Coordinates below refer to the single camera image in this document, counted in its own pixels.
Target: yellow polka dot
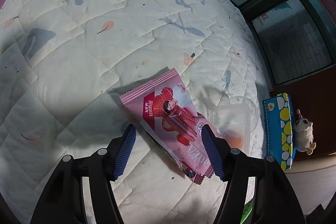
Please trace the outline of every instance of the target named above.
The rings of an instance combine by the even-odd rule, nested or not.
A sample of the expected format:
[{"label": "yellow polka dot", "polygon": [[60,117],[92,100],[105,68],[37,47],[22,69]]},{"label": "yellow polka dot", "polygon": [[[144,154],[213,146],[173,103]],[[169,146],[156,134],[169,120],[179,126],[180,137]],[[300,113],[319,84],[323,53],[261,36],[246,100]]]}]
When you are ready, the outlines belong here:
[{"label": "yellow polka dot", "polygon": [[288,143],[285,143],[285,144],[282,146],[282,151],[287,151],[288,148],[289,148]]},{"label": "yellow polka dot", "polygon": [[282,162],[281,162],[281,169],[282,169],[283,171],[286,170],[286,166],[287,166],[286,162],[285,162],[285,161],[282,161]]},{"label": "yellow polka dot", "polygon": [[289,149],[288,149],[288,151],[289,151],[289,155],[292,156],[292,153],[293,153],[293,143],[291,143],[291,144],[289,145]]},{"label": "yellow polka dot", "polygon": [[283,108],[280,111],[280,118],[281,118],[281,120],[284,120],[284,121],[289,120],[289,110],[288,110],[288,108]]},{"label": "yellow polka dot", "polygon": [[291,122],[287,122],[285,127],[283,128],[285,134],[290,135],[292,133]]},{"label": "yellow polka dot", "polygon": [[281,142],[282,142],[282,144],[284,144],[286,142],[286,140],[287,140],[287,136],[282,132],[281,133]]}]

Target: snack package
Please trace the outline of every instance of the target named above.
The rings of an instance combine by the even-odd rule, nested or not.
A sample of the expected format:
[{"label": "snack package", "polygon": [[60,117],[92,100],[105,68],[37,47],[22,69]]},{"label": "snack package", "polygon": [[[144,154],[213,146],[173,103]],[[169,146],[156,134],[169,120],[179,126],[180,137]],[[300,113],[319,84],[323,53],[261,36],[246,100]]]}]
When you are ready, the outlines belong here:
[{"label": "snack package", "polygon": [[[199,114],[175,69],[120,96],[143,128],[179,163],[193,182],[201,184],[213,169],[202,143]],[[210,125],[217,137],[220,135]]]}]

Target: red label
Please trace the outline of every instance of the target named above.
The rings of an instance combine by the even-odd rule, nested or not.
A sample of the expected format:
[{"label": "red label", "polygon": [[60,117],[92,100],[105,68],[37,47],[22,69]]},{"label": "red label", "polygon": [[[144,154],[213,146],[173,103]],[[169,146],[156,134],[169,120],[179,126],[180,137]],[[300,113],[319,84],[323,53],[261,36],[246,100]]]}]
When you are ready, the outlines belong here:
[{"label": "red label", "polygon": [[155,130],[155,117],[153,115],[154,91],[143,99],[142,118]]}]

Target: black hair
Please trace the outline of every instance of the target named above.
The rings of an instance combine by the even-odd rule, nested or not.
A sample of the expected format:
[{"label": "black hair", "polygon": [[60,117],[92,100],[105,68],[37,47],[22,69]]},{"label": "black hair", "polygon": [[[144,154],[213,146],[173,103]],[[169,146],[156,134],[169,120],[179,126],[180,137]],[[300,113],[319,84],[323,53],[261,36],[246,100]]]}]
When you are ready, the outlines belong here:
[{"label": "black hair", "polygon": [[164,110],[165,112],[167,112],[168,114],[170,113],[170,111],[168,110],[168,104],[169,104],[169,102],[170,102],[170,101],[165,101],[165,102],[163,103],[163,110]]}]

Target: stuffed animal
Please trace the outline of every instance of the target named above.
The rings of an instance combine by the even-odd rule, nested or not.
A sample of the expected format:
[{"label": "stuffed animal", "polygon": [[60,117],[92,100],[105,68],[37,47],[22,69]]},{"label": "stuffed animal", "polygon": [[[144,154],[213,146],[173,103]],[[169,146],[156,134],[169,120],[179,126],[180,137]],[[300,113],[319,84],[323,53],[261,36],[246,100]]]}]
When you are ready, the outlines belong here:
[{"label": "stuffed animal", "polygon": [[313,143],[313,123],[302,117],[300,110],[296,110],[299,119],[294,126],[294,145],[296,150],[307,152],[308,155],[313,153],[316,143]]}]

